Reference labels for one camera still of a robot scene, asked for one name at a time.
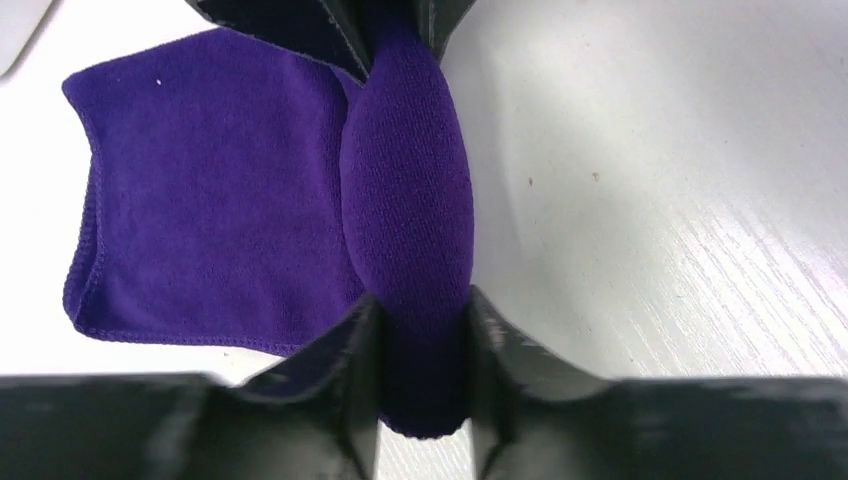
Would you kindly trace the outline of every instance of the fabric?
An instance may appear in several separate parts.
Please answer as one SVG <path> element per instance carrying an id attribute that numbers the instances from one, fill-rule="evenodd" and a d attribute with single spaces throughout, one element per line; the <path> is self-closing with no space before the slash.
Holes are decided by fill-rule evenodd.
<path id="1" fill-rule="evenodd" d="M 387 423 L 459 427 L 468 165 L 435 58 L 379 25 L 364 88 L 226 30 L 66 80 L 92 150 L 64 296 L 78 331 L 289 355 L 370 291 Z"/>

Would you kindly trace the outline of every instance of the purple towel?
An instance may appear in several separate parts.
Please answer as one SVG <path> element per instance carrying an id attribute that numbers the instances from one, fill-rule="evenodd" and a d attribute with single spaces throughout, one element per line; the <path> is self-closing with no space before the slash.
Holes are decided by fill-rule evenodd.
<path id="1" fill-rule="evenodd" d="M 473 208 L 459 125 L 411 29 L 364 88 L 213 30 L 72 75 L 91 143 L 64 304 L 90 337 L 288 355 L 364 291 L 390 315 L 384 418 L 466 417 Z"/>

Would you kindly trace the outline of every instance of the white table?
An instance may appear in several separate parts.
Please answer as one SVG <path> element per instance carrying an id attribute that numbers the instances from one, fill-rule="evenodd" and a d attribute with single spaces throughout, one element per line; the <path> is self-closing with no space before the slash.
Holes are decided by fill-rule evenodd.
<path id="1" fill-rule="evenodd" d="M 603 375 L 848 372 L 848 3 L 479 0 L 443 66 L 475 281 Z M 207 28 L 178 0 L 65 2 L 0 80 L 0 374 L 272 357 L 76 334 L 61 308 L 89 150 L 70 73 Z M 382 479 L 467 479 L 467 437 L 384 437 Z"/>

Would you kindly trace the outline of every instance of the folded purple cloth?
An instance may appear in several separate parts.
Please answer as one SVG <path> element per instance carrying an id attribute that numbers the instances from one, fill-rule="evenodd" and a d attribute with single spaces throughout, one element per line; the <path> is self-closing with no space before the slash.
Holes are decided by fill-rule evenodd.
<path id="1" fill-rule="evenodd" d="M 68 78 L 92 150 L 76 329 L 288 355 L 370 291 L 390 316 L 384 418 L 455 430 L 468 165 L 435 58 L 403 25 L 380 32 L 364 88 L 226 30 Z"/>

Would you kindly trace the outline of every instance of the towel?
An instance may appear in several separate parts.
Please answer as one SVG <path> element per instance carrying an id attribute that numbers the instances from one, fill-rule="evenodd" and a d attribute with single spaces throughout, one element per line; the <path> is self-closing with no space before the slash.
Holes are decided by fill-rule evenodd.
<path id="1" fill-rule="evenodd" d="M 380 23 L 364 87 L 228 30 L 63 84 L 91 169 L 64 305 L 92 338 L 290 355 L 364 292 L 389 316 L 383 418 L 467 416 L 473 205 L 447 83 Z"/>

